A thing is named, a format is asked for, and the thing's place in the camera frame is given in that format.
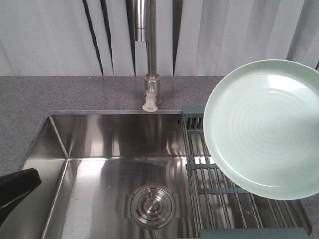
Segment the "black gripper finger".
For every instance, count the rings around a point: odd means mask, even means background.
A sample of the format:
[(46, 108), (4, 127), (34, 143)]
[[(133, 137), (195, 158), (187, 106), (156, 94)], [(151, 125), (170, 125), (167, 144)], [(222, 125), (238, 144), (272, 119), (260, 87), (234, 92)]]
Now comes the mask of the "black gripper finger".
[(0, 177), (0, 223), (41, 184), (38, 171), (29, 168)]

